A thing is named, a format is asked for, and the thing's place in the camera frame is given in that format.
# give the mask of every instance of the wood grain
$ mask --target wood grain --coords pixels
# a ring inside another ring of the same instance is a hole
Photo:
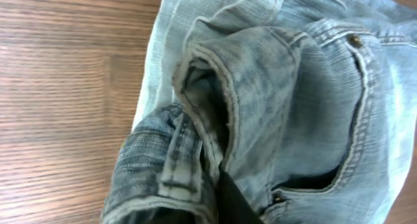
[[[0,0],[0,224],[98,223],[159,4]],[[417,222],[416,174],[387,223]]]

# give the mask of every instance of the black fabric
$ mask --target black fabric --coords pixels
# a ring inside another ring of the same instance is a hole
[[[156,208],[133,212],[123,220],[124,224],[194,224],[194,215],[184,210]]]
[[[263,223],[252,211],[231,177],[225,172],[220,173],[220,180],[216,190],[216,201],[219,224]]]

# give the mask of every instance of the faded denim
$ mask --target faded denim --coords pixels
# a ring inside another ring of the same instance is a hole
[[[220,167],[265,223],[383,223],[412,157],[416,18],[391,0],[163,0],[152,37],[164,22],[171,43],[149,51],[163,70],[146,70],[102,222],[215,223]],[[174,67],[180,105],[159,108],[172,89],[146,78]]]

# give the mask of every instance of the jeans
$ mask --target jeans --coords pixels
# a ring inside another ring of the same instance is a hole
[[[412,156],[416,18],[391,0],[163,0],[104,223],[215,223],[219,168],[265,223],[383,223]]]

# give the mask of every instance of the light blue jeans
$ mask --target light blue jeans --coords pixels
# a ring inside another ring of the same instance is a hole
[[[412,157],[416,11],[391,0],[162,2],[104,223],[158,207],[215,223],[219,168],[265,223],[384,222]]]

